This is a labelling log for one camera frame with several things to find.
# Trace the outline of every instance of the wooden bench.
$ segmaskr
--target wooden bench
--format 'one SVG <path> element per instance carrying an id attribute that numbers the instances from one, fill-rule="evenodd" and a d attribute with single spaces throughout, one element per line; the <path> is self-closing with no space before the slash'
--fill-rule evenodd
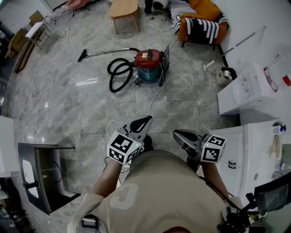
<path id="1" fill-rule="evenodd" d="M 125 17 L 131 17 L 136 29 L 139 31 L 139 27 L 135 20 L 135 14 L 138 13 L 138 0 L 114 0 L 109 11 L 108 16 L 113 19 L 114 30 L 117 34 L 115 19 L 121 19 Z"/>

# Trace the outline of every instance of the power cord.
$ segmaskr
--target power cord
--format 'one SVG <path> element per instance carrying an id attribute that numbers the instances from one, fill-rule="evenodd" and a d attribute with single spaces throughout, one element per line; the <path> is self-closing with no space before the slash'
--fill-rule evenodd
<path id="1" fill-rule="evenodd" d="M 55 162 L 55 161 L 53 161 L 52 160 L 52 162 L 59 168 L 59 170 L 60 170 L 60 166 Z M 54 183 L 59 183 L 60 181 L 62 180 L 62 172 L 61 172 L 61 170 L 60 170 L 60 180 L 59 181 L 53 181 Z"/>
<path id="2" fill-rule="evenodd" d="M 172 30 L 169 30 L 169 29 L 162 29 L 162 28 L 159 28 L 159 27 L 157 27 L 157 26 L 154 26 L 154 27 L 155 27 L 156 29 L 158 29 L 158 30 L 161 30 L 162 32 L 152 32 L 152 31 L 148 31 L 148 30 L 147 30 L 147 27 L 148 27 L 148 26 L 145 27 L 145 32 L 147 32 L 147 33 L 160 35 L 161 33 L 164 33 L 165 31 L 169 31 L 169 32 L 171 32 L 171 33 L 174 34 L 174 32 L 173 32 Z"/>
<path id="3" fill-rule="evenodd" d="M 103 169 L 103 172 L 104 172 L 105 169 L 107 168 L 107 162 L 106 162 L 106 159 L 108 159 L 108 158 L 110 158 L 110 157 L 105 157 L 105 158 L 104 158 L 105 168 Z M 123 175 L 124 173 L 126 173 L 126 172 L 128 172 L 128 171 L 129 171 L 129 168 L 128 168 L 126 171 L 120 172 L 120 175 L 119 175 L 119 176 Z"/>
<path id="4" fill-rule="evenodd" d="M 230 206 L 232 206 L 233 208 L 241 211 L 241 208 L 237 207 L 230 199 L 228 199 L 223 193 L 222 191 L 220 191 L 219 188 L 217 188 L 211 181 L 207 180 L 205 177 L 201 177 L 199 176 L 199 178 L 203 181 L 205 181 L 205 183 L 209 186 L 214 188 L 217 192 L 219 192 L 219 194 L 226 200 L 227 203 L 229 203 Z M 246 214 L 249 215 L 255 215 L 255 214 L 259 214 L 258 211 L 246 211 Z"/>
<path id="5" fill-rule="evenodd" d="M 152 103 L 155 101 L 155 99 L 156 99 L 156 97 L 158 96 L 158 94 L 159 94 L 159 92 L 166 86 L 166 83 L 168 82 L 168 80 L 171 78 L 171 71 L 170 71 L 170 68 L 169 68 L 169 74 L 170 74 L 170 76 L 169 76 L 169 78 L 166 80 L 166 82 L 164 83 L 164 85 L 157 91 L 157 93 L 156 93 L 156 95 L 155 95 L 155 97 L 154 97 L 154 99 L 151 101 L 151 103 L 150 103 L 150 106 L 149 106 L 149 113 L 148 113 L 148 115 L 150 115 L 150 113 L 151 113 L 151 105 L 152 105 Z"/>
<path id="6" fill-rule="evenodd" d="M 161 19 L 161 21 L 164 22 L 164 23 L 165 23 L 166 21 L 169 21 L 170 23 L 172 23 L 172 21 L 170 20 L 169 15 L 170 15 L 170 14 L 167 14 L 165 18 Z"/>
<path id="7" fill-rule="evenodd" d="M 107 134 L 109 135 L 109 137 L 111 137 L 111 135 L 110 135 L 110 133 L 109 133 L 109 131 L 108 131 L 108 129 L 109 129 L 109 126 L 112 124 L 112 122 L 117 122 L 118 124 L 120 124 L 118 121 L 116 121 L 116 120 L 112 120 L 110 123 L 109 123 L 109 125 L 107 126 Z"/>

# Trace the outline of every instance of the person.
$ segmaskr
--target person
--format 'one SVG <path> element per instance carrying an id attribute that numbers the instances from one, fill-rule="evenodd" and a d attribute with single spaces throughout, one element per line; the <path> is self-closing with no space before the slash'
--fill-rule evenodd
<path id="1" fill-rule="evenodd" d="M 215 164 L 201 166 L 205 178 L 228 197 Z M 178 156 L 162 150 L 141 153 L 116 189 L 121 168 L 110 160 L 73 215 L 68 233 L 95 228 L 102 233 L 209 233 L 223 223 L 221 212 L 227 207 L 223 197 Z"/>
<path id="2" fill-rule="evenodd" d="M 154 0 L 145 0 L 145 15 L 149 20 L 153 20 L 154 16 L 151 13 Z"/>

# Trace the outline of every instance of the white box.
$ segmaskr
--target white box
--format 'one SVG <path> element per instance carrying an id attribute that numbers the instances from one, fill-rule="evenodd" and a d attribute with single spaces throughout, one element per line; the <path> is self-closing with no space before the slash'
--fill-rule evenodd
<path id="1" fill-rule="evenodd" d="M 211 135 L 203 145 L 201 161 L 217 163 L 224 152 L 225 145 L 226 138 L 215 134 Z"/>
<path id="2" fill-rule="evenodd" d="M 138 155 L 143 145 L 115 131 L 107 144 L 107 156 L 126 164 Z"/>

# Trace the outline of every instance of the black stand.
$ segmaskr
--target black stand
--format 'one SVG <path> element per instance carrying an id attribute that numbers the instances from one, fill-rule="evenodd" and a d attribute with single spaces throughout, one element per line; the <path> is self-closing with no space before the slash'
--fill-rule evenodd
<path id="1" fill-rule="evenodd" d="M 20 171 L 27 197 L 48 215 L 80 196 L 64 190 L 60 166 L 59 150 L 75 148 L 18 143 Z"/>

